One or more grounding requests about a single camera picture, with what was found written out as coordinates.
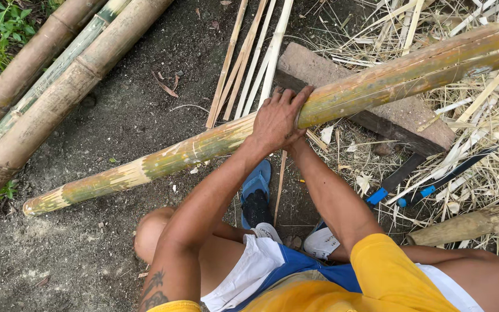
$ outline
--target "dirt ground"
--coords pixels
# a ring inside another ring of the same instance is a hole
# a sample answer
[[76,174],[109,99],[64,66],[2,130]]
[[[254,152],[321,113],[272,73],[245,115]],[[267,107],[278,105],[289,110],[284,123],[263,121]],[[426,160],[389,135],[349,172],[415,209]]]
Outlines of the dirt ground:
[[[324,36],[311,29],[320,25],[318,16],[311,12],[308,18],[298,17],[314,3],[295,1],[287,35]],[[228,6],[218,0],[175,1],[93,90],[95,106],[84,103],[74,110],[17,175],[20,192],[8,201],[17,212],[0,218],[0,311],[136,310],[143,283],[138,275],[147,271],[133,249],[137,222],[152,209],[178,204],[224,158],[200,167],[197,174],[183,170],[37,218],[26,218],[22,204],[63,183],[204,131],[205,111],[172,109],[184,104],[209,109],[238,5],[239,1]],[[249,2],[241,38],[257,5],[258,1]],[[352,0],[337,0],[332,6],[340,19],[353,13],[350,25],[366,16],[364,8]],[[277,4],[270,33],[280,8]],[[212,27],[213,21],[218,21],[219,31]],[[283,46],[291,40],[300,42],[285,38]],[[178,73],[180,97],[173,98],[159,88],[151,71],[161,72],[169,86]],[[281,153],[269,159],[273,165],[271,195],[276,198]],[[277,224],[283,239],[304,239],[319,219],[304,184],[295,178],[299,173],[288,159]],[[3,209],[9,212],[10,206]],[[240,213],[235,198],[225,221],[240,226]]]

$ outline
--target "foot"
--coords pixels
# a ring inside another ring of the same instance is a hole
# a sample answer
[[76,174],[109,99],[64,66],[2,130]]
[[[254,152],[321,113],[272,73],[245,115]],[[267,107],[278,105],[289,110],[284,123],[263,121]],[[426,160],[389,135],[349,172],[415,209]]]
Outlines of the foot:
[[282,245],[281,238],[278,236],[277,231],[270,223],[259,223],[255,226],[255,228],[252,228],[251,230],[255,232],[256,237],[268,237]]
[[303,242],[303,250],[321,260],[328,260],[328,256],[339,246],[340,242],[322,219]]

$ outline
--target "wooden block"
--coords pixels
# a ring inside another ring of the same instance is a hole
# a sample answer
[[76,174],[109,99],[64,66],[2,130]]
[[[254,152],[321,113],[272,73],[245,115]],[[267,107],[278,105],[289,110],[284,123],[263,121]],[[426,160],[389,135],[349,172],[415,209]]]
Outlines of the wooden block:
[[[277,63],[275,80],[284,87],[299,92],[312,84],[321,87],[347,78],[354,73],[322,58],[304,46],[290,42]],[[417,96],[364,110],[349,117],[386,138],[409,144],[409,148],[423,156],[447,152],[455,133],[442,120],[437,120],[422,132],[417,128],[435,116]]]

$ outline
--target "white shorts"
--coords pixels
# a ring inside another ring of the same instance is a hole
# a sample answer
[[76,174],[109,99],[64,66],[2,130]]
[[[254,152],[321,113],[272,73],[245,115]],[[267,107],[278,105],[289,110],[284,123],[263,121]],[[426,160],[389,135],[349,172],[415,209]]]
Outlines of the white shorts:
[[[201,298],[211,312],[239,311],[277,281],[295,272],[316,270],[348,291],[360,292],[351,265],[324,266],[301,252],[276,243],[268,237],[247,235],[246,249],[220,285]],[[461,312],[483,312],[461,286],[432,265],[417,266],[438,287],[442,295]]]

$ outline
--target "person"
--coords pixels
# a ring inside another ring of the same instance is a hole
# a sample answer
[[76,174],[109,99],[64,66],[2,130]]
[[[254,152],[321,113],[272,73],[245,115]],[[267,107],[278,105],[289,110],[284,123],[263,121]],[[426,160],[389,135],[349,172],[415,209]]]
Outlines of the person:
[[[295,120],[312,90],[276,90],[229,159],[176,209],[142,218],[135,251],[151,269],[139,311],[200,311],[201,300],[211,312],[499,312],[498,256],[396,245],[307,145]],[[282,245],[271,225],[270,165],[262,160],[280,148],[300,169],[324,220],[303,244],[314,258]],[[221,221],[241,185],[245,229]]]

